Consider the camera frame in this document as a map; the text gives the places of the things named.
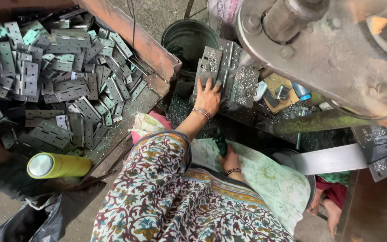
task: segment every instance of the woman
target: woman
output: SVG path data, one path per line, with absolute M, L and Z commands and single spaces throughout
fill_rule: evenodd
M 161 127 L 143 136 L 160 123 L 151 116 L 136 122 L 143 137 L 100 208 L 91 241 L 293 241 L 293 227 L 302 218 L 297 216 L 310 195 L 306 178 L 236 143 L 243 158 L 228 145 L 223 175 L 213 169 L 217 147 L 194 140 L 218 112 L 219 88 L 209 79 L 198 89 L 194 109 L 174 131 Z

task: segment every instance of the black plastic bag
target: black plastic bag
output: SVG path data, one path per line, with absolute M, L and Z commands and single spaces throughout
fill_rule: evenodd
M 40 210 L 24 203 L 0 226 L 0 242 L 56 242 L 65 235 L 68 224 L 74 220 L 103 190 L 100 181 L 82 191 L 64 191 L 48 194 Z

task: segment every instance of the bangle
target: bangle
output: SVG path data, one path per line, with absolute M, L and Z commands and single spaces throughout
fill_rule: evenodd
M 197 112 L 202 113 L 202 115 L 204 115 L 208 119 L 208 121 L 210 121 L 212 119 L 212 117 L 210 116 L 209 113 L 207 113 L 206 111 L 204 111 L 200 108 L 193 108 L 192 111 L 197 111 Z
M 233 172 L 241 172 L 241 169 L 240 169 L 239 167 L 237 167 L 237 168 L 232 168 L 232 169 L 230 169 L 230 170 L 226 173 L 226 175 L 229 176 L 229 174 L 231 174 L 231 173 L 233 173 Z

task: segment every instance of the person's foot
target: person's foot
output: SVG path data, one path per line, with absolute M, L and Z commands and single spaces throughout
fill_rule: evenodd
M 311 212 L 314 216 L 316 216 L 317 211 L 319 210 L 320 196 L 322 195 L 323 190 L 316 188 L 316 193 L 314 194 L 313 201 L 310 206 L 307 208 L 307 211 Z
M 328 211 L 328 229 L 331 236 L 335 237 L 337 224 L 340 221 L 341 209 L 330 199 L 324 199 L 323 206 Z

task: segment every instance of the yellow thermos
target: yellow thermos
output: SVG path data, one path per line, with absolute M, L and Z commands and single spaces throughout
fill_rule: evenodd
M 28 174 L 32 178 L 82 177 L 92 167 L 86 157 L 38 153 L 28 162 Z

